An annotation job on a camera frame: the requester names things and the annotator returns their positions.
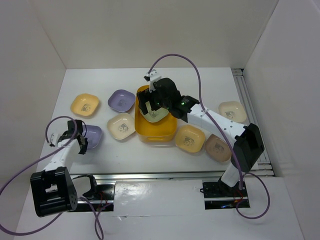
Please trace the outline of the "yellow plate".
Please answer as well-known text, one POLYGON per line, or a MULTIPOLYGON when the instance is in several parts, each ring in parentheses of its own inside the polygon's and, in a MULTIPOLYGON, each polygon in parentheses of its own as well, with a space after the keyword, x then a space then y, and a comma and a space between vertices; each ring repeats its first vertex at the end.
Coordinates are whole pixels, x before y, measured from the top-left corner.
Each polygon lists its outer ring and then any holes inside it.
POLYGON ((178 129, 175 145, 188 153, 198 153, 206 140, 205 133, 192 125, 186 124, 178 129))
POLYGON ((85 118, 92 117, 100 104, 97 96, 82 93, 75 97, 71 103, 70 110, 73 114, 85 118))

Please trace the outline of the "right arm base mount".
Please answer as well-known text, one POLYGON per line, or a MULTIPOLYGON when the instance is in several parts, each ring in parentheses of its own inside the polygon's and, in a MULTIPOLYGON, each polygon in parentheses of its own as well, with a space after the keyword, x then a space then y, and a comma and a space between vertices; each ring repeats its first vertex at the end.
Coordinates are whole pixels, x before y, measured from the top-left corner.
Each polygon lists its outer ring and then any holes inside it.
POLYGON ((221 181, 204 181, 199 190, 204 198, 205 210, 250 208, 250 202, 246 185, 243 182, 242 189, 239 189, 239 182, 229 187, 221 181))

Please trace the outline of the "cream plate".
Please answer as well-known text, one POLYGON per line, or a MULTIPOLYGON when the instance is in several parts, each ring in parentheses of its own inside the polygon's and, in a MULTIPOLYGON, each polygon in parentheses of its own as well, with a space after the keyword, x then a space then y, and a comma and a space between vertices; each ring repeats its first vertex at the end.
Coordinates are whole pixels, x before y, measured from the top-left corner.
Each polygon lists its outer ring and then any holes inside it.
POLYGON ((134 118, 126 112, 119 113, 111 118, 106 127, 116 140, 124 140, 136 131, 134 118))
POLYGON ((233 122, 244 123, 247 120, 247 113, 243 105, 238 101, 222 102, 218 106, 219 114, 233 122))

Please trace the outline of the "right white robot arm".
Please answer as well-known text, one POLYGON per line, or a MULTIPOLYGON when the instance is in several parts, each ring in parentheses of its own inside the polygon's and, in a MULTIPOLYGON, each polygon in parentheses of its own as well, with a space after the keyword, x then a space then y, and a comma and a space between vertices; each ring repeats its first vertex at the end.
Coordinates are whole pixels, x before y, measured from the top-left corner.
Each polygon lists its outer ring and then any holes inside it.
POLYGON ((145 76, 145 80, 149 83, 148 88, 136 94, 143 114, 148 113, 146 104, 149 103, 153 111, 168 110, 174 118, 224 139, 231 151, 231 163, 219 179, 218 190, 223 196, 230 196, 236 186, 242 190, 245 174, 265 150, 259 127, 232 121, 206 108, 199 100, 181 95, 170 78, 145 76))

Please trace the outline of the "green square plate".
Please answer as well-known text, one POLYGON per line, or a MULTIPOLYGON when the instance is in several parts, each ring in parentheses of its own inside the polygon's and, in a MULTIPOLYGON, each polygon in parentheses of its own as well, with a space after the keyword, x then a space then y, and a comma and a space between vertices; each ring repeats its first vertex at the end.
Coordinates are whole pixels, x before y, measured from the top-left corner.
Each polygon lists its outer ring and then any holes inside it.
POLYGON ((158 109, 156 111, 153 111, 150 109, 149 102, 146 105, 148 107, 147 114, 143 114, 141 109, 139 111, 142 114, 142 116, 150 123, 157 123, 169 114, 169 111, 167 109, 162 108, 162 107, 160 107, 160 109, 158 109))

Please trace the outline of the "brown square plate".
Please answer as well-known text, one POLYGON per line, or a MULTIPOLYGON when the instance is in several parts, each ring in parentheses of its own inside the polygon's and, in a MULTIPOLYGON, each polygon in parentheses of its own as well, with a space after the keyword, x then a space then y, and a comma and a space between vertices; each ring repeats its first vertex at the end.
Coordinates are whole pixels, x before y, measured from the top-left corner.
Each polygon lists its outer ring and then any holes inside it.
POLYGON ((214 134, 208 137, 204 149, 213 160, 219 163, 227 162, 232 156, 229 146, 214 134))

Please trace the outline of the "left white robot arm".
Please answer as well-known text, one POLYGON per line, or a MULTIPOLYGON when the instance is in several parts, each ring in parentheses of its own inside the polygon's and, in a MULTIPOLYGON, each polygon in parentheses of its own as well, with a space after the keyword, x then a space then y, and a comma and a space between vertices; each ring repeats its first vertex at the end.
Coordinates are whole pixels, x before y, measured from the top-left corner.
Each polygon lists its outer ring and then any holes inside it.
POLYGON ((87 127, 82 120, 69 120, 67 130, 53 133, 46 140, 57 151, 48 165, 30 177, 35 213, 38 217, 76 210, 78 199, 97 197, 99 187, 92 174, 72 178, 70 169, 81 155, 87 152, 87 127))

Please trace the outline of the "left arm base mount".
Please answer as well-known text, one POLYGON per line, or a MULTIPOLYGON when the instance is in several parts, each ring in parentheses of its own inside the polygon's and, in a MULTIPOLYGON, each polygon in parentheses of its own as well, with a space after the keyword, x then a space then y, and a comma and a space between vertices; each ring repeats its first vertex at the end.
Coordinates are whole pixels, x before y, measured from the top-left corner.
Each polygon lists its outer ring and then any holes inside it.
POLYGON ((78 197, 77 208, 74 212, 91 210, 87 202, 81 200, 80 197, 85 197, 97 212, 114 211, 115 183, 98 183, 92 174, 72 176, 71 179, 78 197))

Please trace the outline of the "purple plate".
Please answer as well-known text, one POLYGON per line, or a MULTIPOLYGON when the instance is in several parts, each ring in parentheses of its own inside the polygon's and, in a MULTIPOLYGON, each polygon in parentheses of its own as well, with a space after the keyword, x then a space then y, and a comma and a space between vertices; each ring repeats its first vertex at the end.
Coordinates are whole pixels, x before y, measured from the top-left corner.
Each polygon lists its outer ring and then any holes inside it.
POLYGON ((136 96, 127 90, 118 89, 109 97, 107 103, 113 110, 124 113, 128 112, 136 101, 136 96))
POLYGON ((87 149, 94 149, 99 143, 103 135, 102 129, 97 125, 82 125, 83 136, 87 138, 87 149))

